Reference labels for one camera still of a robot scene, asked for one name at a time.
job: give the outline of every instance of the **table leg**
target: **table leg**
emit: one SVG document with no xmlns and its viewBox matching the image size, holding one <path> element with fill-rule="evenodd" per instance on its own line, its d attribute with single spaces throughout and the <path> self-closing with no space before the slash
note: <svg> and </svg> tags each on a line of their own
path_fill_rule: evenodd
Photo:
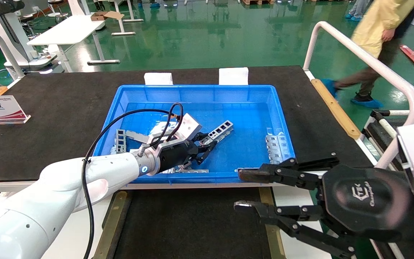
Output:
<svg viewBox="0 0 414 259">
<path fill-rule="evenodd" d="M 123 22 L 142 22 L 143 19 L 135 19 L 133 17 L 133 10 L 132 10 L 132 4 L 130 3 L 130 0 L 127 0 L 127 5 L 129 6 L 129 11 L 130 11 L 130 20 L 126 19 L 126 20 L 122 20 Z"/>
<path fill-rule="evenodd" d="M 116 8 L 116 12 L 117 13 L 120 13 L 119 12 L 119 5 L 118 5 L 118 1 L 114 1 L 115 2 L 115 8 Z M 111 33 L 111 35 L 112 36 L 116 36 L 116 35 L 133 35 L 133 34 L 135 34 L 135 32 L 133 32 L 133 31 L 130 31 L 130 32 L 125 32 L 124 31 L 124 25 L 122 24 L 122 19 L 119 19 L 118 20 L 118 23 L 119 23 L 119 27 L 120 27 L 120 29 L 121 29 L 121 32 L 113 32 L 113 33 Z"/>
<path fill-rule="evenodd" d="M 100 57 L 100 60 L 91 60 L 87 61 L 87 64 L 114 64 L 114 63 L 120 63 L 119 59 L 108 59 L 105 60 L 105 57 L 103 56 L 102 46 L 100 46 L 100 41 L 98 41 L 97 33 L 94 31 L 92 33 L 93 41 L 95 42 L 95 46 L 97 47 L 98 56 Z"/>
<path fill-rule="evenodd" d="M 63 50 L 62 45 L 58 45 L 58 47 L 59 47 L 59 54 L 60 54 L 60 56 L 62 56 L 62 58 L 61 58 L 62 59 L 62 67 L 68 73 L 73 72 L 73 70 L 71 69 L 71 66 L 69 65 L 68 58 L 66 57 L 66 54 Z"/>
</svg>

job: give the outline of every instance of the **green floor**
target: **green floor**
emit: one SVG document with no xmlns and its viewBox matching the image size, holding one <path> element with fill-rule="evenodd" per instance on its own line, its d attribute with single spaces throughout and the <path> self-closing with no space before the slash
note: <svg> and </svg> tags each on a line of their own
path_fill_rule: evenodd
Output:
<svg viewBox="0 0 414 259">
<path fill-rule="evenodd" d="M 205 4 L 203 0 L 179 1 L 176 7 L 165 7 L 176 1 L 161 2 L 159 10 L 150 8 L 148 0 L 143 10 L 134 13 L 145 19 L 141 23 L 125 23 L 126 31 L 135 36 L 111 36 L 119 31 L 116 20 L 106 21 L 107 29 L 98 33 L 105 58 L 120 59 L 120 64 L 88 66 L 87 61 L 98 59 L 92 36 L 76 44 L 69 51 L 75 72 L 128 71 L 143 69 L 181 69 L 240 66 L 303 65 L 312 28 L 318 21 L 328 21 L 350 36 L 356 23 L 346 21 L 344 15 L 353 3 L 304 2 L 274 5 L 244 5 L 235 0 L 220 0 Z M 90 10 L 95 10 L 89 3 Z M 120 10 L 129 16 L 125 2 Z M 52 20 L 35 28 L 47 28 Z M 414 48 L 414 26 L 403 43 Z M 0 68 L 3 68 L 0 53 Z M 365 66 L 354 54 L 327 33 L 320 34 L 311 72 L 316 78 L 341 78 Z M 403 53 L 398 53 L 393 70 L 414 85 L 414 65 Z M 2 78 L 7 84 L 10 79 Z M 350 103 L 357 87 L 342 91 L 340 105 L 358 127 L 363 126 L 370 109 Z M 407 109 L 405 96 L 384 79 L 378 80 L 373 96 L 386 109 Z"/>
</svg>

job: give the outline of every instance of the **blue shoe cover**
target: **blue shoe cover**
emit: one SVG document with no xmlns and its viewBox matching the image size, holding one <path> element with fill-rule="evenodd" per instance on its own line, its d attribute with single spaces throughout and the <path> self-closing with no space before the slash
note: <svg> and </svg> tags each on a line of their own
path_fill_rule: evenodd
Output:
<svg viewBox="0 0 414 259">
<path fill-rule="evenodd" d="M 365 106 L 367 108 L 372 108 L 372 109 L 378 109 L 378 108 L 383 107 L 383 104 L 380 101 L 375 100 L 375 99 L 373 99 L 372 101 L 368 101 L 368 102 L 359 102 L 357 100 L 351 99 L 351 102 L 358 104 L 358 105 Z"/>
<path fill-rule="evenodd" d="M 335 81 L 332 79 L 322 79 L 321 82 L 325 85 L 330 94 L 336 98 L 337 94 L 335 89 Z"/>
</svg>

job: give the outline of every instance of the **blue tray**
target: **blue tray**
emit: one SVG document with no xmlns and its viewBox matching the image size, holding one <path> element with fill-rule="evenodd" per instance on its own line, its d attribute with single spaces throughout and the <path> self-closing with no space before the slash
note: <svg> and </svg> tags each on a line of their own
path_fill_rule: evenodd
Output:
<svg viewBox="0 0 414 259">
<path fill-rule="evenodd" d="M 284 159 L 295 157 L 279 98 L 271 85 L 122 85 L 113 99 L 105 125 L 124 112 L 143 108 L 169 110 L 174 102 L 180 102 L 184 112 L 203 126 L 201 132 L 209 133 L 226 120 L 234 124 L 234 130 L 201 165 L 193 166 L 193 169 L 209 169 L 209 173 L 160 173 L 152 177 L 139 177 L 133 183 L 241 182 L 235 172 L 237 168 L 260 167 L 263 163 L 269 163 L 265 142 L 267 134 L 283 136 L 287 146 L 282 151 Z M 117 128 L 148 135 L 161 121 L 166 122 L 167 115 L 129 115 L 105 133 L 93 155 L 110 154 Z M 140 146 L 130 139 L 127 143 L 128 150 Z"/>
</svg>

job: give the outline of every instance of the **person's arm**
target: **person's arm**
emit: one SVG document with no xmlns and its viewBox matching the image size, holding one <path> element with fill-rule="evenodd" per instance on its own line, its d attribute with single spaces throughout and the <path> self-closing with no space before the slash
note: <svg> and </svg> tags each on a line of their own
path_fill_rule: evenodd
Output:
<svg viewBox="0 0 414 259">
<path fill-rule="evenodd" d="M 397 26 L 400 24 L 400 17 L 397 13 L 397 9 L 402 0 L 376 0 L 380 1 L 379 15 L 381 23 L 383 24 L 383 35 L 381 39 L 383 41 L 390 41 L 394 37 Z"/>
</svg>

